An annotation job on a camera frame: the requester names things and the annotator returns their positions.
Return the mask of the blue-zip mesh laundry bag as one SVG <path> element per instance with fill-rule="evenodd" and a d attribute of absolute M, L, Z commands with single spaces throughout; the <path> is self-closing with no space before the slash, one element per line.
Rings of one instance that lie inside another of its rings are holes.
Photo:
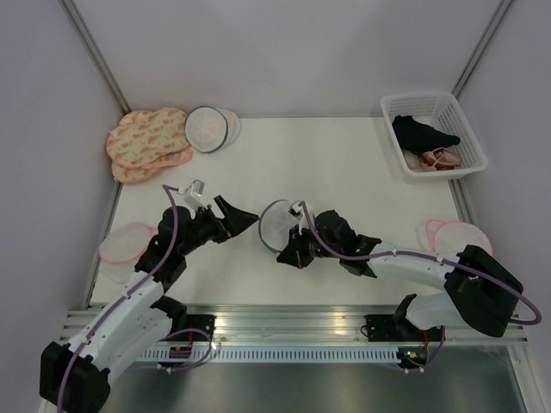
<path fill-rule="evenodd" d="M 260 216 L 258 235 L 264 247 L 272 253 L 280 254 L 286 248 L 289 230 L 298 224 L 298 220 L 288 212 L 296 201 L 274 200 Z"/>

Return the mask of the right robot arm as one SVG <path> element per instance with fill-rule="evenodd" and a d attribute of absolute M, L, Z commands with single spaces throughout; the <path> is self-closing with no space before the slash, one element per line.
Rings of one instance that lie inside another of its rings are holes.
<path fill-rule="evenodd" d="M 478 246 L 469 244 L 459 253 L 401 249 L 355 232 L 334 210 L 321 213 L 311 224 L 292 227 L 276 260 L 305 268 L 316 258 L 337 258 L 356 276 L 435 288 L 435 294 L 413 293 L 400 302 L 393 330 L 404 340 L 433 327 L 464 325 L 501 337 L 523 292 L 520 281 Z"/>

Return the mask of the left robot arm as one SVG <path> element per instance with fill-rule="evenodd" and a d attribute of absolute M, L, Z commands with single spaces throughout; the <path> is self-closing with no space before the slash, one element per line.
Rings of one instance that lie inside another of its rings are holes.
<path fill-rule="evenodd" d="M 98 412 L 115 381 L 148 347 L 186 335 L 187 308 L 166 293 L 185 271 L 187 255 L 208 242 L 224 243 L 259 220 L 221 196 L 214 201 L 220 217 L 210 206 L 167 208 L 118 297 L 67 343 L 46 346 L 40 356 L 43 399 L 60 412 Z"/>

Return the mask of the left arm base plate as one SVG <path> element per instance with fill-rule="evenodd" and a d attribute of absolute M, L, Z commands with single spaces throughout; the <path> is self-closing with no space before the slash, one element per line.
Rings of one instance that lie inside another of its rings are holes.
<path fill-rule="evenodd" d="M 160 342 L 208 342 L 214 336 L 216 316 L 187 314 L 172 321 L 169 333 Z"/>

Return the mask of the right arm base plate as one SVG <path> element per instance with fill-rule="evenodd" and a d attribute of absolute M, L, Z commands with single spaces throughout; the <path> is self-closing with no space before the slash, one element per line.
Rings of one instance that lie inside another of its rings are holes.
<path fill-rule="evenodd" d="M 370 342 L 439 342 L 442 329 L 433 327 L 421 330 L 405 319 L 394 320 L 390 314 L 365 316 L 363 332 Z"/>

